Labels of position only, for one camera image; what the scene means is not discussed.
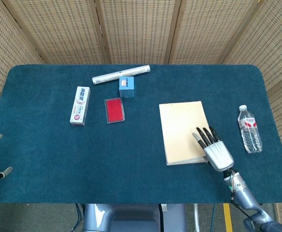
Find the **box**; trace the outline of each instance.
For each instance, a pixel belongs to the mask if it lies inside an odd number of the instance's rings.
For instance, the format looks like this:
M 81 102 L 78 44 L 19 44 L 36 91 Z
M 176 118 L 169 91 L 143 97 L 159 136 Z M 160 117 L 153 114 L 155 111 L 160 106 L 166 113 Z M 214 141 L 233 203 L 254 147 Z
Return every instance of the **box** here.
M 70 123 L 76 125 L 85 125 L 87 107 L 90 96 L 89 87 L 78 86 L 74 98 Z
M 133 76 L 121 76 L 119 78 L 119 95 L 121 98 L 134 98 Z

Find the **red ink pad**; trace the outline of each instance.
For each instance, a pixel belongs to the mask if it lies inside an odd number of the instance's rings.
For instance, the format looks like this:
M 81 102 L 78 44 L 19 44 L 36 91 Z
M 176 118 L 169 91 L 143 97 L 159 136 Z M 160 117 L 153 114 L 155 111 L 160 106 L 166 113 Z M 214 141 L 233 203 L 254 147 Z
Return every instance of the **red ink pad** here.
M 114 122 L 122 122 L 125 120 L 121 98 L 106 99 L 104 100 L 104 103 L 106 111 L 106 122 L 108 124 Z

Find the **table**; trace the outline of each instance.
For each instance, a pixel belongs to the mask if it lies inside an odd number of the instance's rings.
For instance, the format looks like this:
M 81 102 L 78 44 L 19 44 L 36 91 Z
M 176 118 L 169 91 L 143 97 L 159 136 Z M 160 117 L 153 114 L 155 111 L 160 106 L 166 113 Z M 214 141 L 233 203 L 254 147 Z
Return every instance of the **table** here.
M 205 163 L 166 166 L 159 104 L 202 101 L 235 165 L 261 203 L 282 202 L 282 144 L 261 72 L 252 65 L 151 65 L 135 76 L 135 98 L 123 99 L 125 121 L 107 124 L 104 99 L 118 81 L 93 76 L 137 65 L 21 65 L 0 98 L 0 202 L 222 203 L 222 173 Z M 89 86 L 86 124 L 69 119 L 77 86 Z M 247 154 L 237 124 L 248 106 L 263 152 Z

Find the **water bottle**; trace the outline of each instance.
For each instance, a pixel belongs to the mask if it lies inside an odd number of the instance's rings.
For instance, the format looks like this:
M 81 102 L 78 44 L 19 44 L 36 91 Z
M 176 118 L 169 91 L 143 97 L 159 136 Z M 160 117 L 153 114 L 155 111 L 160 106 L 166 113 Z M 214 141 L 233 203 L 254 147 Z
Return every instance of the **water bottle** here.
M 262 151 L 262 142 L 258 132 L 255 117 L 247 110 L 246 105 L 239 107 L 239 116 L 237 118 L 239 128 L 244 143 L 244 147 L 248 153 Z

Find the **yellow notepad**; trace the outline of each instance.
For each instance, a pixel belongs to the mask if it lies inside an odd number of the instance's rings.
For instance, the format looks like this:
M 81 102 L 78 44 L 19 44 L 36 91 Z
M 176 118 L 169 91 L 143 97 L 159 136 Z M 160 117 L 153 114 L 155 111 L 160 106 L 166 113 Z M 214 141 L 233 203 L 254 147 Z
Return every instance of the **yellow notepad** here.
M 207 128 L 200 101 L 160 104 L 167 165 L 204 162 L 204 151 L 193 137 L 196 127 Z

